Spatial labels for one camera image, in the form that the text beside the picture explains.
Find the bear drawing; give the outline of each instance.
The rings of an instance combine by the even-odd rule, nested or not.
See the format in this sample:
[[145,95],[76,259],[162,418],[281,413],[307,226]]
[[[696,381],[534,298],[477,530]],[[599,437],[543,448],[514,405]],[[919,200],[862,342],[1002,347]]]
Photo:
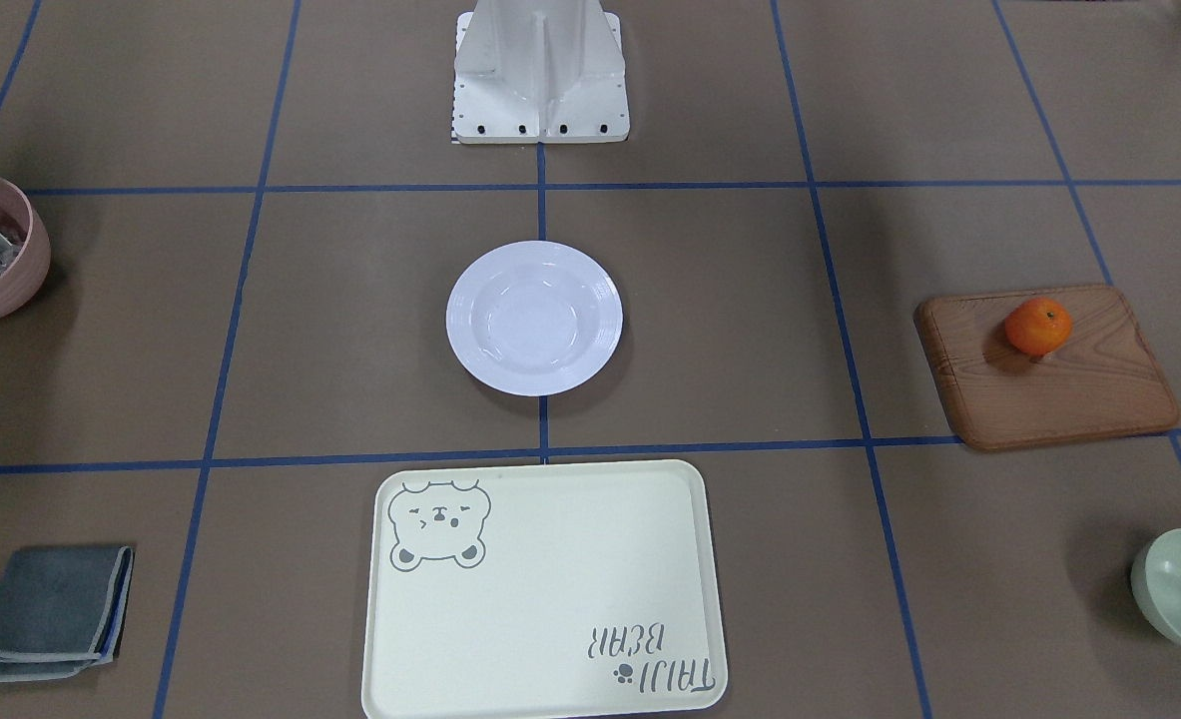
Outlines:
[[391,563],[411,573],[422,560],[470,569],[484,560],[484,519],[494,505],[479,483],[404,483],[386,506],[394,527]]

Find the white plate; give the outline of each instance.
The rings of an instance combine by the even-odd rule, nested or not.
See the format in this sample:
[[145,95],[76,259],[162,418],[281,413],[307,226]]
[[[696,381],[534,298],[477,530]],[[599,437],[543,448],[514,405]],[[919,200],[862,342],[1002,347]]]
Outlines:
[[704,710],[726,689],[686,462],[409,470],[377,492],[371,719]]
[[452,351],[481,383],[509,394],[557,394],[608,362],[621,339],[621,296],[582,251],[516,242],[462,273],[448,325]]

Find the dark gray cloth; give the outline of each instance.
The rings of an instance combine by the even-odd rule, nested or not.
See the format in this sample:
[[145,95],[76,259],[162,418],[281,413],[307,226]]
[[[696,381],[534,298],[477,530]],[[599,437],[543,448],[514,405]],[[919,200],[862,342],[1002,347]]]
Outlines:
[[115,659],[129,547],[20,549],[0,579],[0,682],[73,676]]

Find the orange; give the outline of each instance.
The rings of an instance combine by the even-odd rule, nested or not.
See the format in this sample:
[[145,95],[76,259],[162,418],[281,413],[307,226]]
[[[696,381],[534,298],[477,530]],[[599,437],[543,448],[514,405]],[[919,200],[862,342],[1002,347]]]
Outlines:
[[1050,296],[1035,296],[1011,311],[1003,320],[1006,340],[1025,354],[1042,357],[1053,352],[1074,332],[1069,311]]

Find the wooden tray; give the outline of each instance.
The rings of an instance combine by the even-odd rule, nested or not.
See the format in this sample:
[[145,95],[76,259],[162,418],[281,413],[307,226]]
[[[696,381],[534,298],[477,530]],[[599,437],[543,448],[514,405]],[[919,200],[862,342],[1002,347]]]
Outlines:
[[[1033,295],[1074,315],[1061,349],[1032,359],[1003,319]],[[1121,292],[1108,286],[938,296],[914,314],[950,425],[977,450],[1161,432],[1180,419],[1172,388]]]

